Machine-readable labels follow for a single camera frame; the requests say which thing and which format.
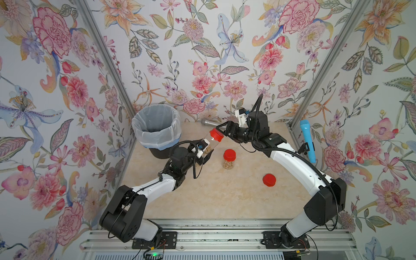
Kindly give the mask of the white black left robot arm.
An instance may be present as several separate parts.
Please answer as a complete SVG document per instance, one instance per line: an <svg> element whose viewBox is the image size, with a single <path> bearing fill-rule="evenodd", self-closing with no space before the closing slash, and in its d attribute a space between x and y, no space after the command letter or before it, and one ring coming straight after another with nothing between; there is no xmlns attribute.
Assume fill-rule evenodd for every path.
<svg viewBox="0 0 416 260"><path fill-rule="evenodd" d="M203 157L207 146L201 139L181 141L171 148L169 160L156 179L135 187L122 185L117 188L99 220L100 226L107 231L107 237L117 238L123 243L140 239L153 247L158 246L163 229L144 218L146 206L178 189L189 169L192 169L194 179L198 178L197 166L203 166L211 156L208 153L207 158Z"/></svg>

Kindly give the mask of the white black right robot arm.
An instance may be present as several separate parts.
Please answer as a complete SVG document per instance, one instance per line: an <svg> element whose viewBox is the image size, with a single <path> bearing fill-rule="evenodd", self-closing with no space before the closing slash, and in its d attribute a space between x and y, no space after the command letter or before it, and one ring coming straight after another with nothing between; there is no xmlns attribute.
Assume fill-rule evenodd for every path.
<svg viewBox="0 0 416 260"><path fill-rule="evenodd" d="M303 211L281 228L282 242L290 245L307 232L337 219L346 203L347 184L318 170L312 162L277 133L272 133L262 112L244 113L245 123L227 121L216 127L236 143L251 143L253 148L282 165L310 194Z"/></svg>

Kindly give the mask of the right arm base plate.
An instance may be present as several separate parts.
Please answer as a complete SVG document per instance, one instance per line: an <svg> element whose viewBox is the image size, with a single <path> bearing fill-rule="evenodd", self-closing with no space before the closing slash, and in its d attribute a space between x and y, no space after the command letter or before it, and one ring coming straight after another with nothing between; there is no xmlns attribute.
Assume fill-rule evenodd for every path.
<svg viewBox="0 0 416 260"><path fill-rule="evenodd" d="M306 235L293 238L281 231L264 231L260 243L267 249L309 249L310 243Z"/></svg>

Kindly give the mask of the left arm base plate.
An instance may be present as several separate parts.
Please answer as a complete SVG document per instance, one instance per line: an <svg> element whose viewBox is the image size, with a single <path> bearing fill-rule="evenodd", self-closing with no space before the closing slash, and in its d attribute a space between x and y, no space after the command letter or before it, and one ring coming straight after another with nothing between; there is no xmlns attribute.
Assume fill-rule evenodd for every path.
<svg viewBox="0 0 416 260"><path fill-rule="evenodd" d="M134 238L132 249L176 249L178 233L172 231L162 231L156 234L155 238L150 241Z"/></svg>

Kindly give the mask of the black bin with white liner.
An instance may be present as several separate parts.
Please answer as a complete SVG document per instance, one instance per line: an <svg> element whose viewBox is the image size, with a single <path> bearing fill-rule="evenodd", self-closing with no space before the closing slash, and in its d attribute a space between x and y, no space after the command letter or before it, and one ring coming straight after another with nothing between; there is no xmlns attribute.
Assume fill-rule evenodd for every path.
<svg viewBox="0 0 416 260"><path fill-rule="evenodd" d="M179 112L165 104L140 110L132 119L135 137L158 159L169 158L170 149L182 135Z"/></svg>

